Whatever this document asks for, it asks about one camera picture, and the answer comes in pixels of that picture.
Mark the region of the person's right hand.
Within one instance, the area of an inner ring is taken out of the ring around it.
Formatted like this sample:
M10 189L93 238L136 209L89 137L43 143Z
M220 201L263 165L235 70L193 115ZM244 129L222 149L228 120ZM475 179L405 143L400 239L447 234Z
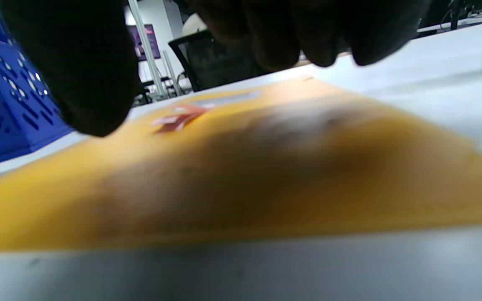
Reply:
M126 0L0 0L6 26L76 131L104 137L139 91ZM377 63L416 35L429 0L190 0L223 43L251 42L258 65L280 71L300 53L331 66L343 50Z

